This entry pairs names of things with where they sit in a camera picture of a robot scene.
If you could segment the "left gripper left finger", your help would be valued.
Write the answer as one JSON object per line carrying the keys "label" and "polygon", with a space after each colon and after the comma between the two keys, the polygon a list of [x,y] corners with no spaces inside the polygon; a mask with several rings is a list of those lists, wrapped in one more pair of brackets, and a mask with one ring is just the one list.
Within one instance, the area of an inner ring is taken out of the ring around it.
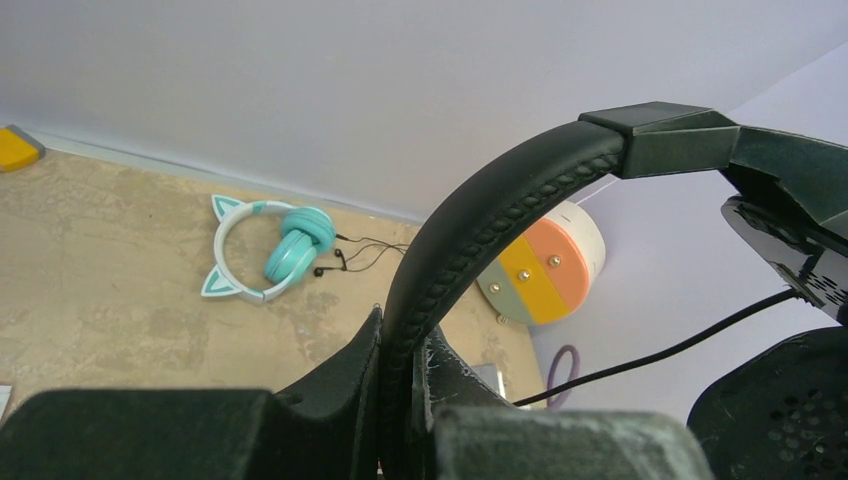
{"label": "left gripper left finger", "polygon": [[1,429],[5,479],[373,479],[382,311],[279,392],[61,389]]}

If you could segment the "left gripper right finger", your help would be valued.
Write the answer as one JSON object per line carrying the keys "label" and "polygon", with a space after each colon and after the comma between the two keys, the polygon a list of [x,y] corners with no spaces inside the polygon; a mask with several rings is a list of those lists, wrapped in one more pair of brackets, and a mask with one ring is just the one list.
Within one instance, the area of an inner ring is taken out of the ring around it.
{"label": "left gripper right finger", "polygon": [[421,479],[710,479],[677,420],[649,412],[522,410],[440,331],[414,356],[411,458]]}

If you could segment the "black headphones with pink mic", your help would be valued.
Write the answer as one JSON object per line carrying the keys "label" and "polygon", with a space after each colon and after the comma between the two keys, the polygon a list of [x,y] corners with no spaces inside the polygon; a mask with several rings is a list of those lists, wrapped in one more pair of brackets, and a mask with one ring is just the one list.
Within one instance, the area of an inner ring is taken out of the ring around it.
{"label": "black headphones with pink mic", "polygon": [[512,241],[594,181],[716,170],[736,188],[722,213],[786,283],[751,306],[800,299],[834,325],[767,349],[710,385],[682,423],[710,479],[847,475],[847,149],[743,126],[721,113],[649,102],[582,114],[501,155],[429,217],[393,279],[382,327],[379,459],[411,458],[414,356]]}

